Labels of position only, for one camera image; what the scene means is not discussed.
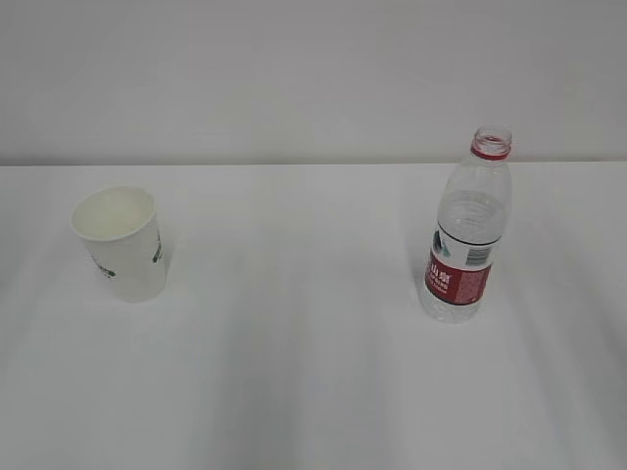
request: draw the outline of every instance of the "paper cup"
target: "paper cup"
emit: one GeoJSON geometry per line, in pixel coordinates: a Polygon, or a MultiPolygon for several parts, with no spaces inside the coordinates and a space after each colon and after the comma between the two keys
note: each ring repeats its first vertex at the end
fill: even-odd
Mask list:
{"type": "Polygon", "coordinates": [[[92,194],[74,209],[72,229],[123,301],[151,299],[166,285],[155,202],[143,189],[119,186],[92,194]]]}

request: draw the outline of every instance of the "barcode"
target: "barcode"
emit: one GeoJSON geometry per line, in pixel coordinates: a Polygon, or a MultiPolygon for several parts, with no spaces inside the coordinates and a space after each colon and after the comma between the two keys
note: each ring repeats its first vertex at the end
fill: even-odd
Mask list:
{"type": "Polygon", "coordinates": [[[466,266],[480,266],[481,264],[485,264],[491,251],[492,247],[471,248],[470,250],[468,250],[466,266]]]}

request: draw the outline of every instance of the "plastic water bottle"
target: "plastic water bottle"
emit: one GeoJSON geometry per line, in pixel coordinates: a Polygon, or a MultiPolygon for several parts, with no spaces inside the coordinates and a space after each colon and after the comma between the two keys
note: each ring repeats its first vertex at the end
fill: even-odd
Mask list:
{"type": "Polygon", "coordinates": [[[449,178],[419,289],[425,310],[438,320],[460,323],[479,308],[509,215],[510,148],[509,131],[480,127],[471,155],[449,178]]]}

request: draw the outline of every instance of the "cup rim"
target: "cup rim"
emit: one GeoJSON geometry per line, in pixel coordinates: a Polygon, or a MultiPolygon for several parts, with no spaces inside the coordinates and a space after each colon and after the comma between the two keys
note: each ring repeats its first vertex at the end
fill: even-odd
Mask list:
{"type": "Polygon", "coordinates": [[[78,201],[78,203],[76,203],[76,205],[74,206],[74,209],[72,210],[72,215],[70,216],[70,227],[72,228],[72,232],[74,232],[81,240],[86,240],[88,242],[102,242],[102,243],[106,243],[106,242],[116,242],[118,240],[123,240],[124,238],[128,238],[131,237],[132,235],[135,235],[137,232],[139,232],[141,229],[143,229],[146,225],[148,225],[156,216],[157,214],[157,208],[155,207],[155,198],[153,197],[152,194],[150,194],[148,191],[146,191],[143,188],[139,188],[137,186],[125,186],[125,185],[116,185],[116,186],[107,186],[105,188],[99,189],[98,191],[89,194],[88,196],[85,196],[83,199],[81,199],[80,201],[78,201]],[[109,238],[102,238],[102,237],[89,237],[86,236],[82,233],[80,233],[76,227],[74,226],[74,216],[76,214],[76,211],[78,210],[78,208],[84,204],[85,202],[87,202],[88,200],[90,200],[91,198],[95,198],[96,196],[102,194],[102,193],[106,193],[108,191],[113,191],[116,189],[132,189],[135,191],[141,191],[144,194],[146,194],[149,198],[150,198],[150,202],[152,205],[152,210],[150,212],[150,215],[148,215],[148,217],[146,218],[146,220],[144,220],[141,225],[139,225],[137,228],[131,230],[130,232],[124,233],[123,235],[118,235],[116,237],[109,237],[109,238]]]}

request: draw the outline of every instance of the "table surface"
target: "table surface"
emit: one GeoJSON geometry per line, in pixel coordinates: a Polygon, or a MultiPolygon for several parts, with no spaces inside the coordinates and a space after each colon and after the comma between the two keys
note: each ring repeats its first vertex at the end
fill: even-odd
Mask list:
{"type": "Polygon", "coordinates": [[[448,164],[0,168],[0,467],[624,469],[627,163],[514,164],[480,313],[426,316],[448,164]],[[155,195],[169,280],[69,228],[155,195]]]}

